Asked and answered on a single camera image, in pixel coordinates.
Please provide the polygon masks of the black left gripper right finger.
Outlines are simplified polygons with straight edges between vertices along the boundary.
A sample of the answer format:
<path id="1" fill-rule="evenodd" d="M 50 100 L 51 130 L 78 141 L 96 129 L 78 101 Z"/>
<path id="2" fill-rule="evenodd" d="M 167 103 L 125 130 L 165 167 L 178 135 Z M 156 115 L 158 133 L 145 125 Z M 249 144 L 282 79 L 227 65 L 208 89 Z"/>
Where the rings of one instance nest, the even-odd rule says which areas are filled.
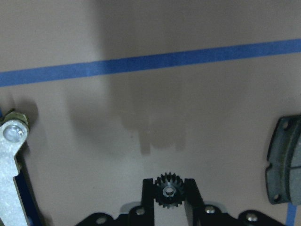
<path id="1" fill-rule="evenodd" d="M 189 226 L 222 225 L 221 210 L 213 204 L 204 203 L 194 179 L 186 178 L 184 180 L 184 190 L 184 207 Z"/>

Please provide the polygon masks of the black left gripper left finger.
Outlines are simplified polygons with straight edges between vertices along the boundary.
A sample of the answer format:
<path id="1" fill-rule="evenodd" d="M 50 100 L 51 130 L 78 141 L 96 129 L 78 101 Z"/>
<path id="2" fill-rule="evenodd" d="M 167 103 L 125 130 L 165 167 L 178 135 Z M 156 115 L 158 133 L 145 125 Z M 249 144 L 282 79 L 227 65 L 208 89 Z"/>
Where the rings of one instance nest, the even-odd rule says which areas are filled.
<path id="1" fill-rule="evenodd" d="M 143 180 L 141 203 L 128 214 L 129 226 L 154 226 L 154 182 L 152 178 Z"/>

